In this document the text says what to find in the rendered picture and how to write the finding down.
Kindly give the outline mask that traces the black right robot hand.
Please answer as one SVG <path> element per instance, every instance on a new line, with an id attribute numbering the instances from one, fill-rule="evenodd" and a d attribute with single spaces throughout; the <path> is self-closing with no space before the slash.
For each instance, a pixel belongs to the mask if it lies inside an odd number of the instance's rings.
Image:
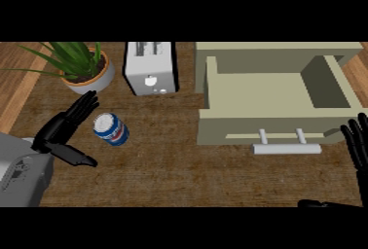
<path id="1" fill-rule="evenodd" d="M 361 202 L 368 208 L 368 115 L 360 113 L 358 118 L 340 126 L 340 131 L 355 166 Z"/>

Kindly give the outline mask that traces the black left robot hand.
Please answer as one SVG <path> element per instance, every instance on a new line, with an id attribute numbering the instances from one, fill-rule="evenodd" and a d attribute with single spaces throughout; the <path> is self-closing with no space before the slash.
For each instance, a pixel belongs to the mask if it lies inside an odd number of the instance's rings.
<path id="1" fill-rule="evenodd" d="M 37 132 L 31 148 L 40 154 L 52 154 L 73 166 L 95 167 L 98 161 L 68 144 L 68 141 L 91 113 L 99 106 L 97 91 L 91 90 L 65 112 L 61 112 Z"/>

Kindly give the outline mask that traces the blue soda can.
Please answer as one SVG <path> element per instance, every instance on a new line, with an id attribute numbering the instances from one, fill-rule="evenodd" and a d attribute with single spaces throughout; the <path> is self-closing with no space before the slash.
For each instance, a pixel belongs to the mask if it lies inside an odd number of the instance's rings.
<path id="1" fill-rule="evenodd" d="M 131 137 L 129 127 L 113 113 L 102 113 L 95 118 L 94 132 L 113 146 L 122 146 Z"/>

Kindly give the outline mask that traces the beige open drawer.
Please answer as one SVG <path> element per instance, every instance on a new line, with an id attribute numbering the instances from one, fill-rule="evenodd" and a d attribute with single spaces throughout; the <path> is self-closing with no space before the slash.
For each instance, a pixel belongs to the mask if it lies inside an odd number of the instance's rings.
<path id="1" fill-rule="evenodd" d="M 218 58 L 206 61 L 206 107 L 198 111 L 200 145 L 343 141 L 340 126 L 368 108 L 361 105 L 337 60 L 318 55 L 298 73 L 222 74 Z"/>

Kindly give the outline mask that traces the beige drawer cabinet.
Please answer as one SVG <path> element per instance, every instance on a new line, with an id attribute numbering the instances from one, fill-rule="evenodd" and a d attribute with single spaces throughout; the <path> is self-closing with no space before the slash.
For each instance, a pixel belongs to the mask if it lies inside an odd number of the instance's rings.
<path id="1" fill-rule="evenodd" d="M 345 66 L 361 51 L 360 42 L 196 42 L 196 92 L 204 92 L 210 56 L 218 58 L 225 74 L 296 73 L 317 55 L 330 55 Z"/>

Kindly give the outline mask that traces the green plant in pot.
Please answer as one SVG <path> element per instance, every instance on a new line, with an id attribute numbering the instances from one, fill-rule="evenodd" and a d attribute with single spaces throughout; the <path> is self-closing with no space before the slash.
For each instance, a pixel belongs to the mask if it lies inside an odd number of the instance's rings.
<path id="1" fill-rule="evenodd" d="M 42 46 L 51 54 L 23 45 L 20 48 L 45 59 L 58 72 L 26 68 L 8 68 L 8 71 L 26 71 L 57 77 L 79 94 L 89 91 L 101 92 L 108 88 L 116 76 L 116 66 L 108 54 L 101 49 L 99 42 L 92 47 L 85 42 L 51 42 L 49 44 L 42 43 Z"/>

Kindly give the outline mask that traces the white toaster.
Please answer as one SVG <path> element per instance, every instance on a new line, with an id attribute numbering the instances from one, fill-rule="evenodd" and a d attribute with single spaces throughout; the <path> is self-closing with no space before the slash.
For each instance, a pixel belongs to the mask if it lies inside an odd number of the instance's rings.
<path id="1" fill-rule="evenodd" d="M 179 91 L 175 42 L 128 42 L 123 75 L 136 96 Z"/>

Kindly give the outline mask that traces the brown woven placemat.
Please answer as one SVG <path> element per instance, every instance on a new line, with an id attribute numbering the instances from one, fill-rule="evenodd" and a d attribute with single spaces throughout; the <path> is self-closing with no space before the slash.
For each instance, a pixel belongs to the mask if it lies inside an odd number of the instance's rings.
<path id="1" fill-rule="evenodd" d="M 194 45 L 178 44 L 181 90 L 138 97 L 117 78 L 99 94 L 99 113 L 119 115 L 131 139 L 111 146 L 86 121 L 70 140 L 98 164 L 55 163 L 42 206 L 295 206 L 303 199 L 361 202 L 346 145 L 318 155 L 259 156 L 246 145 L 197 143 Z"/>

